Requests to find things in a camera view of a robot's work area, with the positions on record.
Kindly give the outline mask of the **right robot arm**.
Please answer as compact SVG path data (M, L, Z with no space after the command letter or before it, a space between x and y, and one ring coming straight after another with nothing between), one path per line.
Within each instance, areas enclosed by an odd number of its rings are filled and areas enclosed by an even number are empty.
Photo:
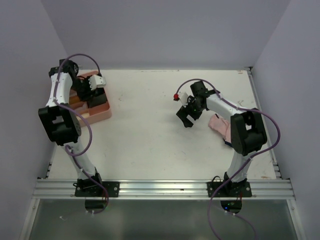
M215 87L208 90L205 80L193 79L190 86L191 95L180 93L173 95L174 101L182 106L176 113L185 128L191 128L192 121L198 120L203 111L213 111L229 122L230 143L234 155L228 170L224 173L220 189L227 196L235 196L241 188L246 187L250 157L257 153L267 142L267 134L258 109L241 109L223 98Z

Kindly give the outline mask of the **olive green underwear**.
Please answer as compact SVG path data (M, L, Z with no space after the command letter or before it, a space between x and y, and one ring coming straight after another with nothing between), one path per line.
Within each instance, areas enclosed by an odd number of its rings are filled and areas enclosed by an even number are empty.
M103 105L107 102L106 94L100 94L98 96L94 96L91 100L87 101L88 108L94 108L100 105Z

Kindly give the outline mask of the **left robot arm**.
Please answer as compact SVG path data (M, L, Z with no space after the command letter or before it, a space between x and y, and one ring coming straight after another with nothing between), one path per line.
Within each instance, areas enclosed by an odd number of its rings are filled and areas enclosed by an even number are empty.
M83 77L78 73L78 65L68 58L60 59L59 65L50 69L50 96L45 107L38 109L38 116L49 140L64 149L76 169L75 195L96 197L103 193L104 184L86 154L89 148L81 143L80 120L84 117L71 108L70 92L76 92L85 102L96 95L105 81L100 74Z

